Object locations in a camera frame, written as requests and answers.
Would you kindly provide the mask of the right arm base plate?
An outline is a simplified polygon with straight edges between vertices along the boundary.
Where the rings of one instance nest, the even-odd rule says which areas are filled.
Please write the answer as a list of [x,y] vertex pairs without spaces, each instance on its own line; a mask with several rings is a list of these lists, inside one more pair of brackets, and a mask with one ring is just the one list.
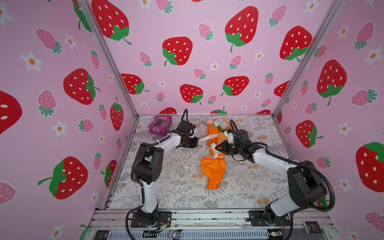
[[289,227],[291,224],[288,214],[276,217],[269,211],[249,211],[246,222],[250,222],[253,227]]

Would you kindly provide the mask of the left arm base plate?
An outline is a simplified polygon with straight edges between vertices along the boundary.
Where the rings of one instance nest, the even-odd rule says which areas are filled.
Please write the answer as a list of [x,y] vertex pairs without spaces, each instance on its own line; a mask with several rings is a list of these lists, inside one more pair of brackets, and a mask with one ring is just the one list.
[[159,228],[164,225],[170,225],[172,221],[172,212],[154,212],[148,214],[145,212],[135,212],[131,221],[132,228]]

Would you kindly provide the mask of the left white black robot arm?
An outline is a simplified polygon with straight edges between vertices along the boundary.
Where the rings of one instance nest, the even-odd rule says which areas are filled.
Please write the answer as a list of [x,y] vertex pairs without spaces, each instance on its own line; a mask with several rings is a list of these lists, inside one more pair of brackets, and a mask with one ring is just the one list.
[[137,216],[146,225],[154,225],[158,218],[155,183],[162,172],[165,153],[177,148],[196,148],[199,138],[195,137],[195,131],[195,125],[181,120],[178,127],[165,137],[152,144],[140,145],[132,166],[131,180],[140,185],[142,202]]

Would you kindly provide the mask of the white printed ribbon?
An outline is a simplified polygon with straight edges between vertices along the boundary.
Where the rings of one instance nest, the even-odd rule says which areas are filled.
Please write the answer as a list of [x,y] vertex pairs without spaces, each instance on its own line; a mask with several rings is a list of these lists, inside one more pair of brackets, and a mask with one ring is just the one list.
[[[213,139],[215,139],[215,138],[218,138],[218,141],[221,141],[221,140],[227,140],[228,138],[227,138],[227,136],[226,136],[226,132],[225,133],[222,133],[222,132],[220,132],[220,133],[217,133],[217,134],[213,134],[213,135],[208,135],[208,136],[206,136],[206,137],[204,137],[204,138],[200,138],[199,139],[199,142],[202,142],[202,141],[210,141],[210,140],[213,140]],[[210,144],[210,148],[207,150],[207,152],[208,151],[212,151],[214,154],[213,154],[213,158],[214,159],[217,159],[217,158],[220,158],[220,156],[219,156],[219,154],[221,154],[218,150],[216,150],[215,149],[215,147],[217,147],[218,145],[217,145],[217,143],[216,142],[212,142],[211,144]],[[182,162],[182,165],[183,165],[183,167],[185,168],[185,169],[189,169],[189,168],[194,168],[194,167],[196,167],[196,166],[199,166],[200,164],[201,164],[201,160],[198,160],[196,163],[194,163],[194,164],[192,164],[191,166],[188,166],[187,164],[186,164],[186,162],[184,161],[184,159],[183,159],[183,157],[181,157],[181,162]]]

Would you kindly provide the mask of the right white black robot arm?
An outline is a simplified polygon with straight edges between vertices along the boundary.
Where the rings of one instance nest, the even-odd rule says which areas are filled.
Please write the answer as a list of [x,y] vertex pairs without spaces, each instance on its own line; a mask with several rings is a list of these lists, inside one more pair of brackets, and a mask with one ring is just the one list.
[[308,208],[329,212],[336,203],[335,192],[328,179],[310,161],[295,162],[269,151],[265,143],[252,143],[245,130],[226,133],[227,139],[215,147],[218,152],[235,156],[273,170],[288,181],[289,192],[265,207],[264,221],[276,225],[288,215]]

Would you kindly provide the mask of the orange wrapping paper sheet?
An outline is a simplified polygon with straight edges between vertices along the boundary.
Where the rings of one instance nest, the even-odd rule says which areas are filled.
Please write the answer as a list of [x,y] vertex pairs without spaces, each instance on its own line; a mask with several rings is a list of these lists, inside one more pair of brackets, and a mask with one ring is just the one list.
[[[208,135],[213,135],[220,132],[224,133],[225,131],[221,130],[220,128],[219,129],[216,128],[214,125],[208,124]],[[218,138],[215,138],[213,140],[210,140],[209,142],[207,141],[209,146],[213,141],[216,142],[217,145],[223,142],[223,140],[218,141]],[[207,189],[217,190],[220,187],[220,184],[226,172],[227,165],[224,160],[226,155],[221,153],[219,154],[220,158],[214,159],[213,158],[214,153],[212,151],[209,151],[209,152],[210,152],[210,155],[201,160],[201,171],[203,174],[205,174],[208,177]]]

